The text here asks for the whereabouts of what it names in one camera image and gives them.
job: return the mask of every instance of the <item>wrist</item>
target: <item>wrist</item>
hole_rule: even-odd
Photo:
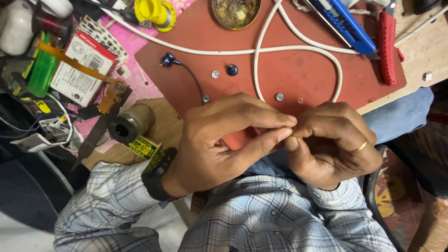
[[[175,176],[175,172],[177,169],[173,167],[175,165],[176,159],[173,160],[170,168],[162,175],[162,188],[172,197],[184,197],[189,193],[181,186],[181,184],[177,180],[177,177]]]

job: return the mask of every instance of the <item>shirt sleeve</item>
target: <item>shirt sleeve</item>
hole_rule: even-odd
[[[126,252],[136,246],[143,251],[160,251],[155,230],[131,228],[145,210],[158,203],[141,179],[148,163],[99,163],[86,188],[73,195],[58,216],[56,251]]]
[[[383,228],[372,218],[356,178],[334,191],[308,186],[325,227],[346,251],[396,251]]]

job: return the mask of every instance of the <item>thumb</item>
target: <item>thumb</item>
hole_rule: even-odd
[[[234,151],[233,154],[241,165],[249,167],[269,154],[280,141],[283,141],[292,133],[293,130],[290,128],[267,130],[239,150]]]
[[[289,167],[298,177],[307,167],[316,166],[317,161],[302,138],[290,136],[284,141],[284,146],[288,151]]]

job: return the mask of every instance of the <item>fabric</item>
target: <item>fabric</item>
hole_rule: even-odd
[[[367,126],[375,132],[376,143],[385,143],[426,125],[426,116],[434,100],[430,87],[417,89],[412,94],[362,115]]]
[[[59,215],[56,251],[161,251],[155,230],[131,228],[158,207],[141,181],[147,164],[99,163]],[[265,175],[234,179],[211,190],[179,251],[395,251],[371,215],[356,179],[331,192]]]
[[[363,114],[362,117],[375,132],[376,143],[385,143],[425,126],[433,99],[430,87],[419,88],[412,94]],[[298,180],[289,169],[288,153],[284,149],[263,157],[249,167],[245,175],[269,175]]]

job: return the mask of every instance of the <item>red mat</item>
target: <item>red mat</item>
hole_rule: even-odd
[[[252,25],[243,30],[230,31],[216,21],[211,12],[211,1],[197,0],[177,18],[173,30],[159,33],[157,38],[197,50],[233,51],[255,48],[261,28],[273,5],[273,1],[263,0],[260,14]],[[323,44],[343,47],[314,13],[297,10],[290,0],[285,0],[282,5],[292,23],[305,36]],[[378,22],[375,18],[362,15],[355,15],[355,18],[365,27],[370,37],[377,37]],[[262,48],[285,45],[305,43],[289,30],[277,12],[264,36]],[[149,42],[135,54],[135,58],[181,116],[184,116],[188,109],[200,106],[201,97],[193,78],[182,66],[159,66],[159,61],[166,52],[173,53],[177,60],[192,69],[204,94],[208,94],[212,101],[241,91],[255,96],[253,54],[195,55]],[[370,61],[362,55],[331,53],[339,60],[343,72],[338,101],[348,102],[356,109],[406,85],[397,53],[398,83],[391,87],[383,84],[379,61]],[[236,76],[228,76],[225,72],[231,63],[239,68]],[[211,77],[213,70],[220,72],[219,78]],[[258,79],[266,102],[279,111],[292,115],[298,115],[309,106],[317,106],[330,100],[336,87],[336,72],[332,62],[321,54],[309,51],[261,53]],[[277,93],[285,95],[284,101],[275,100]],[[237,149],[250,138],[251,134],[246,131],[225,136],[223,139],[230,148]]]

